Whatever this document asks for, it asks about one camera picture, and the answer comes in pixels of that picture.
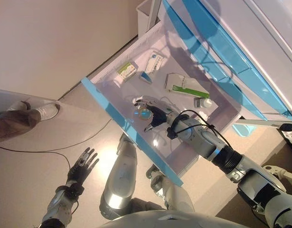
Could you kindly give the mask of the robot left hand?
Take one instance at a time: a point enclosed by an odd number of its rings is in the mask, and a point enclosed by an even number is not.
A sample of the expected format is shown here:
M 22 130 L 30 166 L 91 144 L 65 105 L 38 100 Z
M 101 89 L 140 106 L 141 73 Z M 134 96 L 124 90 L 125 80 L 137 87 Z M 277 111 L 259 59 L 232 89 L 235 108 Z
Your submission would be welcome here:
M 68 172 L 66 184 L 69 186 L 73 184 L 82 186 L 93 168 L 99 162 L 97 155 L 98 153 L 94 149 L 90 147 L 86 148 Z

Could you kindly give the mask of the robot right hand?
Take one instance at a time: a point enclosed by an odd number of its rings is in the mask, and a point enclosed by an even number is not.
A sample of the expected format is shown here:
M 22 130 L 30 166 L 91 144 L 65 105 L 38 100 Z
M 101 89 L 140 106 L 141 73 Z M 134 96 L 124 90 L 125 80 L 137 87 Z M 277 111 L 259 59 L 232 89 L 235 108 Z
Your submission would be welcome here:
M 148 132 L 157 126 L 166 123 L 167 117 L 171 113 L 176 113 L 176 110 L 168 103 L 147 95 L 137 98 L 134 101 L 134 106 L 145 108 L 152 113 L 152 121 L 144 128 L 144 132 Z

